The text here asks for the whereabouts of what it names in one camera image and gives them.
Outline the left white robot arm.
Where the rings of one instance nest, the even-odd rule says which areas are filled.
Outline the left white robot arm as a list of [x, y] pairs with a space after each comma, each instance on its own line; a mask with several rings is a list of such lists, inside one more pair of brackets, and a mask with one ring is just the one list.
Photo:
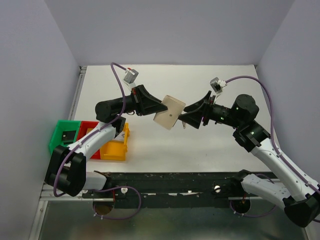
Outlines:
[[82, 190], [92, 190], [101, 198], [107, 197], [111, 191], [107, 176], [97, 171], [88, 172], [87, 162], [123, 131], [126, 123], [123, 114], [135, 112], [138, 116], [147, 116], [167, 109], [143, 85], [134, 87], [130, 95], [98, 102], [95, 106], [98, 124], [76, 142], [58, 145], [53, 150], [45, 183], [53, 187], [55, 197], [64, 194], [74, 197]]

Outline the beige card holder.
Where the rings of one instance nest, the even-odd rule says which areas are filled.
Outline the beige card holder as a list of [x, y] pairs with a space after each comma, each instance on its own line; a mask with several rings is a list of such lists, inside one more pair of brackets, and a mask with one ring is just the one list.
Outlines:
[[161, 103], [167, 110], [156, 113], [153, 121], [166, 130], [171, 130], [184, 111], [186, 103], [170, 95], [166, 95]]

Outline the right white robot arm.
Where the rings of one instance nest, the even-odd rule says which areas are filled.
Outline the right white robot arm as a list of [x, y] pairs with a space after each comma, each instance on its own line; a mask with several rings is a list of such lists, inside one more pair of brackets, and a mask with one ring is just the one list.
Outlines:
[[259, 107], [250, 95], [238, 95], [228, 108], [214, 103], [214, 96], [207, 93], [198, 102], [185, 107], [178, 119], [196, 129], [209, 121], [232, 127], [235, 141], [262, 161], [283, 186], [242, 170], [234, 176], [230, 191], [236, 196], [244, 193], [259, 196], [284, 210], [294, 224], [305, 228], [320, 214], [320, 185], [302, 170], [293, 170], [295, 165], [291, 160], [281, 159], [285, 154], [272, 144], [270, 133], [255, 121], [258, 112]]

